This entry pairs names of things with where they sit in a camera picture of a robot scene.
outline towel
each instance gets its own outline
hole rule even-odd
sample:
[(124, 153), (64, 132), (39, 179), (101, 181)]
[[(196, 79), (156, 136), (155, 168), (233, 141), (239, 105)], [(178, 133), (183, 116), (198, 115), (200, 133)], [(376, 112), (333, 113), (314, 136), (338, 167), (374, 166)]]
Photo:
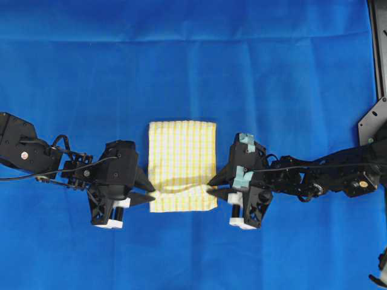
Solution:
[(216, 174), (216, 124), (201, 121), (149, 125), (148, 178), (156, 191), (151, 212), (203, 211), (217, 206), (206, 190)]

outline yellow checkered towel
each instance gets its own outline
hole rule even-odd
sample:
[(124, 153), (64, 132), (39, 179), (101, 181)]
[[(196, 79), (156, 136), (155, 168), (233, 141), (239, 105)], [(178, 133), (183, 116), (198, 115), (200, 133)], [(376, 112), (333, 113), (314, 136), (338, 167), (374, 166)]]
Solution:
[(152, 122), (149, 125), (149, 180), (156, 191), (151, 212), (211, 210), (206, 190), (216, 174), (215, 123)]

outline white plastic part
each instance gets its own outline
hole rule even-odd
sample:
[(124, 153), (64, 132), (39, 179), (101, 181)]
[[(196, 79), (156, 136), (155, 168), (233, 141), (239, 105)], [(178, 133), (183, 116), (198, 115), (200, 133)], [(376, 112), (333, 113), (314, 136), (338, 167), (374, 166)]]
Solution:
[(95, 225), (99, 228), (122, 228), (123, 222), (117, 221), (115, 219), (109, 219), (106, 225)]
[(233, 225), (234, 227), (240, 227), (242, 230), (256, 230), (255, 227), (246, 225), (244, 223), (243, 217), (231, 217), (229, 224)]
[[(123, 201), (114, 201), (113, 208), (122, 207), (129, 208), (131, 206), (131, 199), (126, 198)], [(115, 219), (109, 219), (106, 225), (95, 225), (99, 228), (122, 228), (123, 222), (117, 221)]]
[(240, 206), (241, 208), (243, 208), (243, 195), (241, 192), (237, 192), (237, 193), (229, 193), (229, 196), (227, 198), (227, 202), (229, 204), (236, 204), (238, 206)]
[(379, 278), (384, 284), (387, 285), (387, 264), (383, 268), (383, 270), (380, 272), (380, 278)]
[(114, 201), (113, 208), (116, 207), (123, 207), (123, 208), (129, 208), (131, 206), (131, 199), (126, 198), (123, 201)]

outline yellow grid pattern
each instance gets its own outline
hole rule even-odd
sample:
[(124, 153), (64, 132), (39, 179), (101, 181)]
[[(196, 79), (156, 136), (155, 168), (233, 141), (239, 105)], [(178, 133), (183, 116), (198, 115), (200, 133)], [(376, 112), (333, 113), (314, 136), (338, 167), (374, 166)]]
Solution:
[(216, 174), (216, 124), (200, 121), (149, 125), (148, 178), (156, 191), (151, 212), (211, 210), (216, 198), (206, 190)]

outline metal bracket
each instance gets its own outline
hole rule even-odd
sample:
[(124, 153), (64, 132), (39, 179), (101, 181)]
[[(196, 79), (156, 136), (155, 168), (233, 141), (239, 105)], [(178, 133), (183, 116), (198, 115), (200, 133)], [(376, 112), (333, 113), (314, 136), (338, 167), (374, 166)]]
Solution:
[(387, 121), (387, 98), (381, 98), (369, 112), (358, 122), (360, 145), (374, 142), (374, 136)]

